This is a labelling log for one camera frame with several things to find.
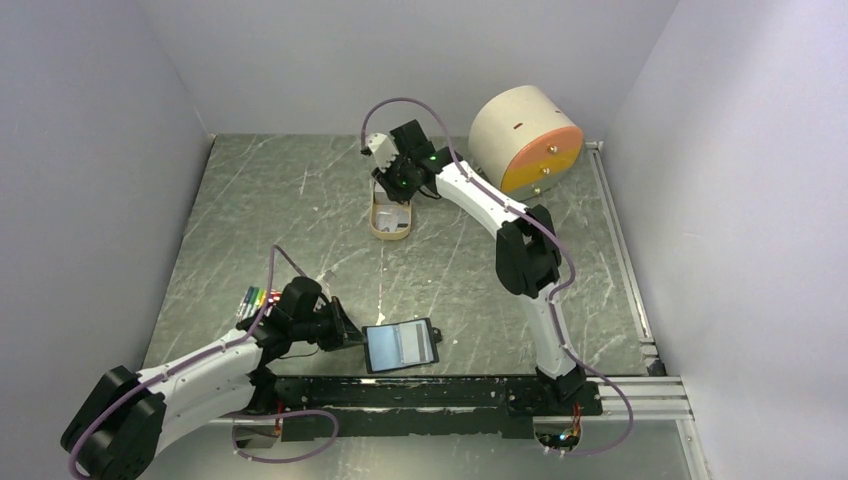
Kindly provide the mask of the black leather card holder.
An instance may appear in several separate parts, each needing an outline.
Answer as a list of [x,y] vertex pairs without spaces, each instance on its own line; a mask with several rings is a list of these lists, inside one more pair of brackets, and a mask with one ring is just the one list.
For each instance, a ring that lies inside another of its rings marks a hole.
[[369,374],[393,372],[439,362],[440,329],[428,317],[366,326],[365,362]]

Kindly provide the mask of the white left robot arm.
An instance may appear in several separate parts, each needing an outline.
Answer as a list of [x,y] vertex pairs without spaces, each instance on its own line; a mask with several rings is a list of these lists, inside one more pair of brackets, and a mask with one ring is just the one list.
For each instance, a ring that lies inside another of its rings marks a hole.
[[364,343],[335,296],[304,276],[282,291],[249,288],[223,337],[157,367],[104,373],[60,438],[75,472],[90,479],[135,479],[177,439],[235,414],[281,413],[269,364],[298,342],[335,351]]

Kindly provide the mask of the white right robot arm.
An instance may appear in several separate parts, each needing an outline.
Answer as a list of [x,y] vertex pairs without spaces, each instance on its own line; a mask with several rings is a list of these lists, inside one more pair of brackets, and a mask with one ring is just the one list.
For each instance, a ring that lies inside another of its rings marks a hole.
[[416,120],[388,134],[363,135],[361,152],[375,161],[372,177],[390,201],[407,203],[427,189],[492,235],[497,278],[520,300],[534,335],[540,402],[550,413],[565,413],[576,403],[586,373],[575,359],[556,298],[563,252],[550,212],[498,191],[451,147],[436,149]]

